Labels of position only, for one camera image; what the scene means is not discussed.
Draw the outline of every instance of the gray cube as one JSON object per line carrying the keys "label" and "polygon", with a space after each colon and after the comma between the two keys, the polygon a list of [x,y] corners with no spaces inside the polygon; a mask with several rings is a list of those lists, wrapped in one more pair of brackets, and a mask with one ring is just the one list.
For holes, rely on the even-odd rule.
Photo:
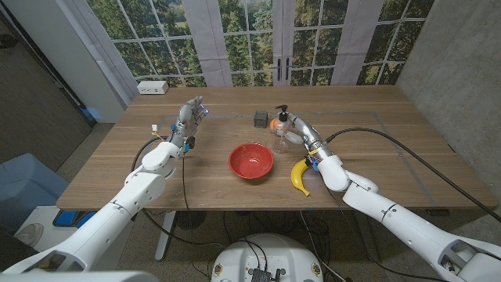
{"label": "gray cube", "polygon": [[256,110],[256,114],[254,115],[254,127],[266,128],[267,124],[268,124],[268,112]]}

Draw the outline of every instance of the yellow banana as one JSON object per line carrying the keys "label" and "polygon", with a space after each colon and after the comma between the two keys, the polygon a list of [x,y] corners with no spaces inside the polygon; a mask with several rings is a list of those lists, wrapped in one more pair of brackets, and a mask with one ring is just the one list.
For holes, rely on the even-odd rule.
{"label": "yellow banana", "polygon": [[306,168],[306,159],[303,159],[302,161],[299,161],[293,168],[292,172],[290,172],[290,180],[292,181],[292,184],[294,187],[298,188],[299,190],[303,191],[303,193],[307,196],[310,195],[310,193],[305,189],[303,186],[303,179],[301,178],[303,176],[303,172],[305,172]]}

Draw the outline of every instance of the black handle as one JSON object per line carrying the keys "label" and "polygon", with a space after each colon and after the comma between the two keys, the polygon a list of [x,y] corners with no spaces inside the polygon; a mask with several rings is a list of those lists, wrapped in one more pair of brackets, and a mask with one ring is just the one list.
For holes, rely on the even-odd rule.
{"label": "black handle", "polygon": [[289,79],[289,58],[286,60],[286,73],[285,73],[285,80]]}
{"label": "black handle", "polygon": [[10,34],[0,34],[0,49],[7,49],[16,46],[17,38],[13,37]]}
{"label": "black handle", "polygon": [[282,68],[280,67],[280,59],[278,60],[277,62],[277,65],[278,65],[278,77],[276,78],[277,81],[280,81],[280,77],[282,76],[282,71],[280,71]]}

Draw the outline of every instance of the table leg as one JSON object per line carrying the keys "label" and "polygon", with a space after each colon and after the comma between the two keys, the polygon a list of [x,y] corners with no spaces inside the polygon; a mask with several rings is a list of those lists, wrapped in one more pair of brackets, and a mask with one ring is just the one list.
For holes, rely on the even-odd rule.
{"label": "table leg", "polygon": [[[164,217],[164,223],[162,224],[162,227],[169,231],[172,232],[174,230],[174,220],[175,220],[175,211],[168,211],[165,213]],[[159,262],[165,259],[165,253],[167,252],[167,247],[170,242],[169,236],[160,231],[160,237],[158,238],[158,245],[157,245],[157,251],[155,252],[155,259]]]}

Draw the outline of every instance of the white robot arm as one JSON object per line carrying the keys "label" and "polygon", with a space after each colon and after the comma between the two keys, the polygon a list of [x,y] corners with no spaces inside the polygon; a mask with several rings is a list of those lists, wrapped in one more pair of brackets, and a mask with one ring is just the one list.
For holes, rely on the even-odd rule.
{"label": "white robot arm", "polygon": [[175,172],[174,163],[186,147],[186,140],[208,113],[202,97],[191,99],[179,111],[169,141],[162,142],[142,159],[142,165],[129,174],[124,187],[82,227],[61,244],[9,267],[3,274],[39,271],[88,272],[114,242],[132,217],[157,199]]}
{"label": "white robot arm", "polygon": [[408,209],[377,193],[375,183],[346,171],[319,133],[307,122],[289,114],[303,134],[306,150],[318,163],[327,188],[345,192],[350,207],[381,222],[398,239],[419,254],[444,280],[488,282],[501,276],[501,247],[447,233]]}

